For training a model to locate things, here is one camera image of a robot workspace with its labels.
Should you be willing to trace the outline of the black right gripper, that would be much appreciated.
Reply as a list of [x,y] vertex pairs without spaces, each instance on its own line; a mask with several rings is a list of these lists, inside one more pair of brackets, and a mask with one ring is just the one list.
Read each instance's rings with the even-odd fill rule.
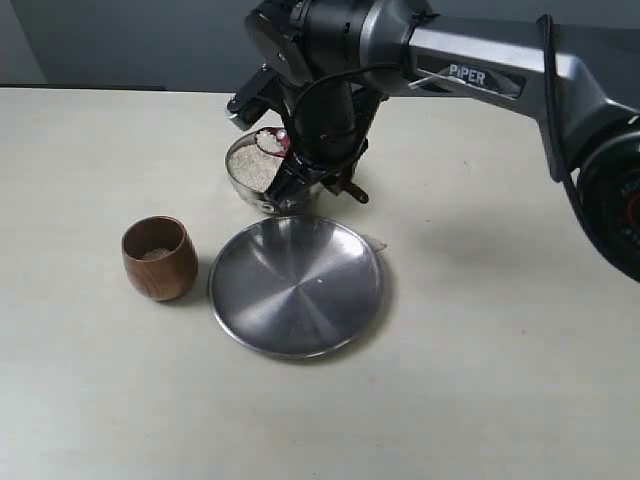
[[265,191],[276,204],[301,201],[316,185],[327,189],[343,169],[358,164],[370,129],[368,87],[322,79],[303,88],[281,82],[280,89],[290,146]]

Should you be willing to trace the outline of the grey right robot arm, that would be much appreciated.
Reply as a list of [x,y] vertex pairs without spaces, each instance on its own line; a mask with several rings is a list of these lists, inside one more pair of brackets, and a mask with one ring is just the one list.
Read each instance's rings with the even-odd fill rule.
[[290,147],[276,207],[352,182],[379,105],[410,89],[455,93],[533,119],[553,181],[596,250],[639,275],[639,32],[436,14],[424,1],[264,1],[245,18],[263,66],[229,101],[241,129],[267,111]]

